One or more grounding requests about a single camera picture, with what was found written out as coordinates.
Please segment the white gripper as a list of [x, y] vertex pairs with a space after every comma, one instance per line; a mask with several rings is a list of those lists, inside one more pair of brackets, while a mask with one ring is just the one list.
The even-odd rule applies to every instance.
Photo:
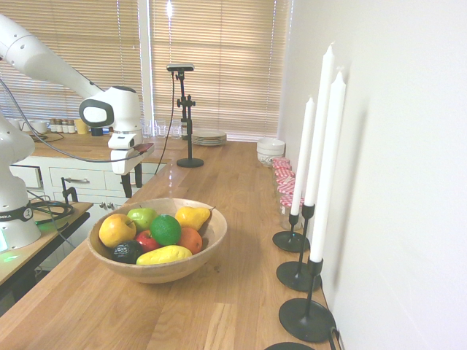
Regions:
[[114, 132], [108, 142], [111, 149], [110, 159], [112, 170], [115, 174], [125, 174], [121, 176], [121, 184], [126, 198], [132, 198], [131, 176], [129, 172], [134, 168], [135, 184], [141, 188], [142, 184], [142, 164], [143, 156], [134, 149], [143, 141], [142, 132], [118, 133]]

